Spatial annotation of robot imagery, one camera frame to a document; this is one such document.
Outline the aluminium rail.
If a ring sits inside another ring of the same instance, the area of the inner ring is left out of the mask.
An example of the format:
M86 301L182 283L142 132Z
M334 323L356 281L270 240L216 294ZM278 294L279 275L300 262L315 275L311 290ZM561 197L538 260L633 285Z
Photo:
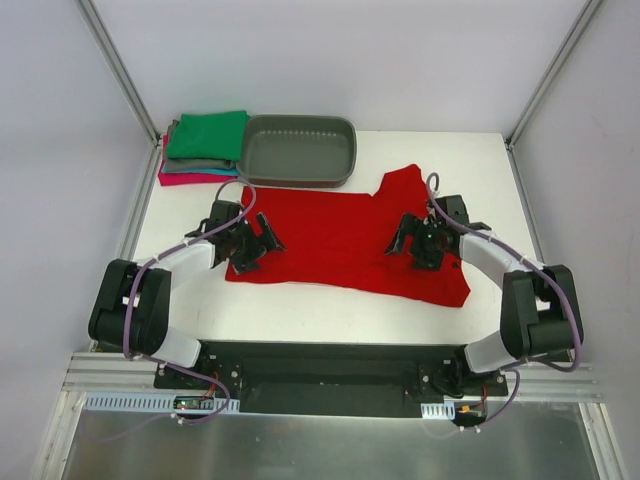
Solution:
M515 145L512 153L543 259L550 265L566 265L575 272L574 156L529 144Z
M148 208L150 196L154 187L154 182L157 177L157 172L162 161L162 141L156 142L151 149L151 153L144 164L144 168L141 174L141 178L136 184L136 189L131 204L131 208L128 213L127 220L124 225L123 235L120 244L116 251L116 259L131 260L136 251L136 246L142 229L142 224L145 218L145 214ZM89 317L88 332L92 331L97 318L98 318L98 303L102 294L102 287L98 289L98 295L94 301ZM122 354L122 348L116 345L111 345L103 340L94 339L92 334L89 334L91 339L89 344L90 352L100 353L116 353Z

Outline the pink folded t shirt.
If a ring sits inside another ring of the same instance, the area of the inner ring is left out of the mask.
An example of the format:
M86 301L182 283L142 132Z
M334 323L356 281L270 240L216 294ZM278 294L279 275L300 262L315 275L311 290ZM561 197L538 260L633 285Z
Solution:
M189 170L187 172L170 173L166 167L166 147L169 143L169 136L165 134L162 138L162 162L157 173L160 185L163 187L224 183L232 178L228 176L210 175L200 173L201 169Z

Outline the grey folded t shirt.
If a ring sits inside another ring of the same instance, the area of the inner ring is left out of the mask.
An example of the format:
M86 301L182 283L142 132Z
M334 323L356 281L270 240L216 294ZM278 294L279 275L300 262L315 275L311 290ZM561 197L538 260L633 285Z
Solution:
M169 142L173 136L175 129L178 127L179 121L173 120L168 126L165 134L169 136ZM166 167L170 173L187 172L195 169L234 169L235 163L230 160L219 159L170 159L168 157L166 147Z

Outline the right aluminium frame post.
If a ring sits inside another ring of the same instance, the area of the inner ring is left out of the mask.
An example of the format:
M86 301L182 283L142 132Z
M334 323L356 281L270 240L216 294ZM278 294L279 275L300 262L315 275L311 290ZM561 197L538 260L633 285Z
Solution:
M549 94L558 76L586 34L591 23L605 4L606 2L604 0L588 0L584 2L550 64L537 83L525 108L518 117L511 133L505 138L506 149L508 151L514 149L525 129L533 119L536 111L542 105L543 100Z

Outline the right aluminium rail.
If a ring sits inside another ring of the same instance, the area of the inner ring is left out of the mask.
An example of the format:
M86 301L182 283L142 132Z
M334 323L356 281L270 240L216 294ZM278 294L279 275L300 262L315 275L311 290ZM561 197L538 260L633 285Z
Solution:
M566 265L575 272L574 156L529 144L515 145L512 153L543 259L550 265Z

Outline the teal folded t shirt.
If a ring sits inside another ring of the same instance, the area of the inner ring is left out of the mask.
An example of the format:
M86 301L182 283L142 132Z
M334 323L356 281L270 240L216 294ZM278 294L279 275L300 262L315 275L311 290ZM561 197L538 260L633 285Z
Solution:
M234 169L201 169L200 173L202 174L210 174L210 175L219 175L219 176L228 176L228 177L237 177L238 171Z

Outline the grey plastic bin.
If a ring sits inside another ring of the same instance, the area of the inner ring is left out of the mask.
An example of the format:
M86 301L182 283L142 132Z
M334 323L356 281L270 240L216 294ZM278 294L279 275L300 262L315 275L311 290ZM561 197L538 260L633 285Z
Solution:
M344 118L257 115L246 124L237 171L255 185L339 188L356 156L356 131Z

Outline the left aluminium frame post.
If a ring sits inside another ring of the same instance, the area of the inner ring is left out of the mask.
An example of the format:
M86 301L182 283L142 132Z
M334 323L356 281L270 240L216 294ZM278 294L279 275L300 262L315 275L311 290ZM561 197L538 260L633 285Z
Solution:
M134 116L142 127L146 137L153 145L155 145L159 141L160 133L154 125L151 115L146 108L144 101L140 96L95 3L91 0L75 0L74 3L81 13L85 24L89 28L94 41L100 49L111 73L124 94Z

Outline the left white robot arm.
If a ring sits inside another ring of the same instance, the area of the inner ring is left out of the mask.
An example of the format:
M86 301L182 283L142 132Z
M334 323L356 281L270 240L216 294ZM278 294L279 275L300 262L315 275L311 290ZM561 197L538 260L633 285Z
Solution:
M259 212L256 221L259 231L246 219L241 203L216 200L179 249L141 262L111 261L89 319L90 338L178 365L176 375L188 388L204 387L212 369L205 346L169 325L171 293L221 263L245 274L257 270L265 255L284 252L267 217Z

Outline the green folded t shirt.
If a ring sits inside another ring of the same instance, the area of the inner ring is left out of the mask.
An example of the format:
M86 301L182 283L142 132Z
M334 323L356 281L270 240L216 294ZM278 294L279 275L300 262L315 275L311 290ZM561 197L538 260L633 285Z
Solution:
M169 140L167 156L172 160L239 161L249 119L244 110L182 114Z

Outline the red t shirt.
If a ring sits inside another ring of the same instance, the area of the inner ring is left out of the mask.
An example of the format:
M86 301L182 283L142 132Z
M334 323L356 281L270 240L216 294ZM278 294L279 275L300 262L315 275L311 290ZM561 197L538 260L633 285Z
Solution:
M242 200L255 203L250 223L264 214L285 248L265 255L253 272L227 270L229 282L323 284L452 308L470 295L454 256L429 271L413 267L408 252L385 252L404 214L427 214L425 182L415 164L385 173L373 194L259 188L245 190Z

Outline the left aluminium rail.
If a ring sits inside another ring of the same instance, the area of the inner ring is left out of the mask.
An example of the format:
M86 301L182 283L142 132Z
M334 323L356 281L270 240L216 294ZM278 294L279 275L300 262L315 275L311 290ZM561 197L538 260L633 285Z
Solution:
M136 189L131 204L131 208L128 213L127 220L124 225L123 235L120 244L116 251L116 259L131 260L136 251L136 246L142 229L142 224L145 218L145 214L148 208L150 196L154 187L154 182L157 177L157 172L162 161L162 141L156 142L151 149L151 153L144 164L144 168L141 174L141 178L136 184ZM88 332L92 331L97 318L98 318L98 303L102 294L102 287L98 289L98 295L94 301L89 317ZM116 345L111 345L103 340L94 339L92 334L89 334L91 339L89 344L90 352L100 353L116 353L122 354L122 348Z

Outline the aluminium frame post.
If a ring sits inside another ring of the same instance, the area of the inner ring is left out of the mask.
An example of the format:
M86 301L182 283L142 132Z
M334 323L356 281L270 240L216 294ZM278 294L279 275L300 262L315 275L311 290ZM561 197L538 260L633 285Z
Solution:
M536 111L542 105L543 100L549 94L558 76L586 34L591 23L605 4L606 2L604 0L588 0L584 2L550 64L537 83L525 108L518 117L511 133L505 138L506 149L508 151L514 149L525 129L533 119Z
M95 3L91 0L75 0L74 3L81 13L85 24L89 28L94 41L100 49L111 73L124 94L134 116L142 127L146 137L153 145L155 145L159 141L160 133L154 125L151 115L146 108L144 101L140 96Z

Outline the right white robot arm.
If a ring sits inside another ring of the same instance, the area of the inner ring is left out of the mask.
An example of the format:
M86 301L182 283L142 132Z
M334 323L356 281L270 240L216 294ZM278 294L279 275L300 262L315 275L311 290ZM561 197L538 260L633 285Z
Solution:
M402 216L387 253L407 249L414 267L427 271L442 270L446 255L452 255L480 270L501 291L498 330L458 347L433 373L434 389L460 398L506 367L528 360L551 366L552 355L579 350L584 330L568 267L526 259L487 224L470 221L459 195L428 200L427 206L425 218Z

